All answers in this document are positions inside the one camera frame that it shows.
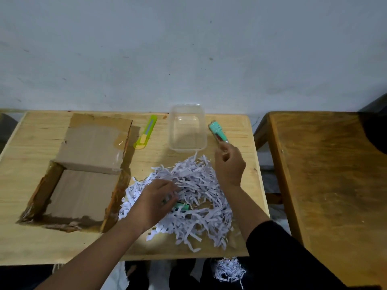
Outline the person's right hand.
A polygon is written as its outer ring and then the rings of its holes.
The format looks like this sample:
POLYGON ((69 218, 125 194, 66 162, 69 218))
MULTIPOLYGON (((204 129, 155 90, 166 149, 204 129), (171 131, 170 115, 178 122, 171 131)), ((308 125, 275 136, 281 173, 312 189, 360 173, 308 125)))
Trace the person's right hand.
POLYGON ((226 162, 215 162, 215 173, 220 188, 225 191, 231 187, 241 187, 241 179, 246 163, 240 150, 234 146, 234 155, 226 162))

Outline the person's left hand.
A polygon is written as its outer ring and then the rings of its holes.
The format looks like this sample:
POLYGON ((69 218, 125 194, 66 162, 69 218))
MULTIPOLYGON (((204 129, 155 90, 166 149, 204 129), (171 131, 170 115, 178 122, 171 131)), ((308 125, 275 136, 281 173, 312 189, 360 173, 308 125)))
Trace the person's left hand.
POLYGON ((156 225, 168 213, 162 213, 156 208, 154 180, 141 192, 139 198, 124 218, 136 235, 140 236, 156 225))

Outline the person's right forearm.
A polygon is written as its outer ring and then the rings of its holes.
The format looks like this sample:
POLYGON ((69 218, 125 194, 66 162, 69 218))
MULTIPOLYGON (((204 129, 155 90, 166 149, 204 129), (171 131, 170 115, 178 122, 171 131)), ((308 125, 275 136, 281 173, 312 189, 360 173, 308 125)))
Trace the person's right forearm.
POLYGON ((264 290, 347 290, 348 287, 236 185, 222 185, 264 290))

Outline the person's left forearm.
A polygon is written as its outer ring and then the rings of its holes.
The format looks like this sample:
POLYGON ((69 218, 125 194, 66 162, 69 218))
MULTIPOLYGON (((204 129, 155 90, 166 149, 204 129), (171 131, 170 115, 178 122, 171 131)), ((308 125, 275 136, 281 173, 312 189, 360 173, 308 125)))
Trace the person's left forearm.
POLYGON ((141 221, 121 219, 35 290, 100 290, 123 254, 147 229, 141 221))

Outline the pile of shredded white paper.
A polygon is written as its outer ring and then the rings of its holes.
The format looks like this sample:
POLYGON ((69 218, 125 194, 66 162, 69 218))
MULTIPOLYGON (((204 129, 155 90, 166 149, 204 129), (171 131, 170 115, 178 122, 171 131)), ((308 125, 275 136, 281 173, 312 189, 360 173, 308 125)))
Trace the pile of shredded white paper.
POLYGON ((190 204, 191 209, 172 209, 150 230, 146 240, 150 241, 158 234, 174 234, 176 245, 185 244, 197 253, 201 248, 194 247, 191 240, 201 242, 207 237, 215 248, 226 250, 228 234, 234 229, 233 213, 205 155, 197 158, 195 154, 173 167, 152 167, 149 176, 141 181, 133 178, 134 183, 126 188, 122 198, 119 220, 127 216, 142 190, 155 179, 174 182, 180 188, 178 201, 190 204))

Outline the clear plastic container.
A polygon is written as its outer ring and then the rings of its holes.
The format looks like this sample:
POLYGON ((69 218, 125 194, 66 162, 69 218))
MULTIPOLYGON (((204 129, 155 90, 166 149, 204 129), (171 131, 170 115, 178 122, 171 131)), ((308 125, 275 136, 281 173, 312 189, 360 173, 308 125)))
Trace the clear plastic container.
POLYGON ((168 115, 168 146, 188 153, 207 147, 206 115, 199 104, 177 104, 168 115))

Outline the green yellow utility knife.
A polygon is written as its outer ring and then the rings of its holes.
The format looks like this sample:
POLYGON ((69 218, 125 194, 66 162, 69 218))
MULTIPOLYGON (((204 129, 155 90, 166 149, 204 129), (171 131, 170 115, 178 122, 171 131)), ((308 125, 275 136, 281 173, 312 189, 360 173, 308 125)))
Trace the green yellow utility knife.
POLYGON ((142 135, 139 137, 139 139, 133 145, 134 149, 142 150, 142 149, 144 149, 147 146, 148 140, 149 140, 150 135, 151 135, 151 133, 153 131, 153 128, 154 128, 154 126, 155 126, 155 124, 157 122, 157 119, 158 118, 157 118, 156 115, 152 115, 150 117, 146 127, 144 128, 144 131, 143 131, 142 135))

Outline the open brown cardboard box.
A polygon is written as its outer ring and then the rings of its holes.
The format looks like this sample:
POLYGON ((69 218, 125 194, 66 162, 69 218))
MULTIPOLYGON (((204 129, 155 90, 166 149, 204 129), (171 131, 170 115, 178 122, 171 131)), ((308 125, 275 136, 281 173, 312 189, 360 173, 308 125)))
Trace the open brown cardboard box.
POLYGON ((130 182, 132 120, 74 113, 17 223, 103 234, 118 221, 130 182))

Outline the person's black trousers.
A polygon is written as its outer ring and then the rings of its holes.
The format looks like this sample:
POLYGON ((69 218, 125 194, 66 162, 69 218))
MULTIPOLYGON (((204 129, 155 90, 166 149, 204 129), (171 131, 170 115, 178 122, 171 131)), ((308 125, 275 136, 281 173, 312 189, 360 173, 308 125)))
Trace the person's black trousers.
MULTIPOLYGON (((177 259, 167 274, 168 290, 253 290, 256 278, 251 269, 247 271, 241 282, 220 282, 214 278, 211 271, 211 263, 220 258, 205 259, 201 277, 197 280, 193 275, 196 259, 177 259)), ((150 281, 148 271, 150 262, 137 261, 125 262, 125 270, 129 280, 127 290, 149 290, 150 281)))

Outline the small clump of shredded paper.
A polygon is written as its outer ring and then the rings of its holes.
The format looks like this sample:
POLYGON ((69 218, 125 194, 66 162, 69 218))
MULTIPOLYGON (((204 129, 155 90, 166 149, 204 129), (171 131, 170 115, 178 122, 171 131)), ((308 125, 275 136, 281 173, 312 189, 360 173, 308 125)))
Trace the small clump of shredded paper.
POLYGON ((241 282, 247 273, 237 257, 217 259, 210 268, 214 278, 220 282, 241 282))

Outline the white plastic bag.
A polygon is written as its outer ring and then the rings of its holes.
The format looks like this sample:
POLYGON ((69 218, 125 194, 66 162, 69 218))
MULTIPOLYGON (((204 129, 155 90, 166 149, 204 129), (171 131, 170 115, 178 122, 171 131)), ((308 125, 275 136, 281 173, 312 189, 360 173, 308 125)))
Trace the white plastic bag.
POLYGON ((127 290, 129 280, 125 271, 124 261, 118 262, 105 280, 101 290, 127 290))

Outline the dark wooden table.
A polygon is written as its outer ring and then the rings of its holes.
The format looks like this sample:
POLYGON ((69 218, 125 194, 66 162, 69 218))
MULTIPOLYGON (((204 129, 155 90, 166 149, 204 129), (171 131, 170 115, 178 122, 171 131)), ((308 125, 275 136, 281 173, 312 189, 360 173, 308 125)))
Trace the dark wooden table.
POLYGON ((387 290, 387 153, 367 137, 381 116, 268 112, 270 147, 292 236, 347 286, 387 290))

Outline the black object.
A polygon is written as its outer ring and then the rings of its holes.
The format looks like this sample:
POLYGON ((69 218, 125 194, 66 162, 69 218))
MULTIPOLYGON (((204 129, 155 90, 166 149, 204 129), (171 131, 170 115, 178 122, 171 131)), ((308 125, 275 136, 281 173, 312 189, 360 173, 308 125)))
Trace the black object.
POLYGON ((360 109, 358 116, 367 139, 387 155, 387 93, 360 109))

